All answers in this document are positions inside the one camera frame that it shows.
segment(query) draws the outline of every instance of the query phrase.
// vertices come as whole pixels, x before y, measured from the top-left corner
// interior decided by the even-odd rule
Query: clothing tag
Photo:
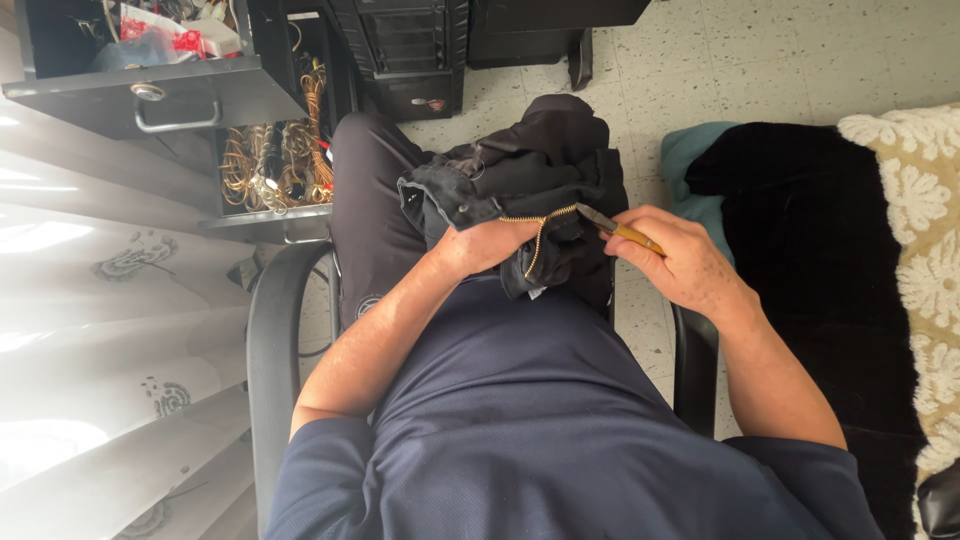
[[[546,290],[546,287],[537,287],[535,289],[530,289],[527,291],[527,294],[530,295],[530,300],[537,300],[537,297],[543,294],[543,291]]]

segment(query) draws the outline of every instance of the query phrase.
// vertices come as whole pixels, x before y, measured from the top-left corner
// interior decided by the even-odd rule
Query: man's left hand
[[[463,279],[503,262],[539,229],[536,221],[488,221],[459,233],[450,227],[430,254]]]

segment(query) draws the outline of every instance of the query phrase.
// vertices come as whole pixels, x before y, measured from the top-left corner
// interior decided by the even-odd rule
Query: navy blue t-shirt
[[[849,453],[687,428],[611,326],[461,284],[372,418],[284,458],[265,538],[877,539]]]

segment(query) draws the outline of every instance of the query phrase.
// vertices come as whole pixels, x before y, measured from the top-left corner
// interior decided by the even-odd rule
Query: man's right arm
[[[843,431],[824,394],[703,226],[648,205],[613,220],[649,236],[666,257],[620,236],[608,239],[606,253],[632,262],[668,300],[703,313],[719,330],[733,416],[745,435],[846,450]]]

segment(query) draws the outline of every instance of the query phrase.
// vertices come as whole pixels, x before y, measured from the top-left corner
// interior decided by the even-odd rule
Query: drawer lock
[[[145,101],[160,101],[167,95],[163,88],[153,85],[131,85],[130,91],[136,94],[136,97]]]

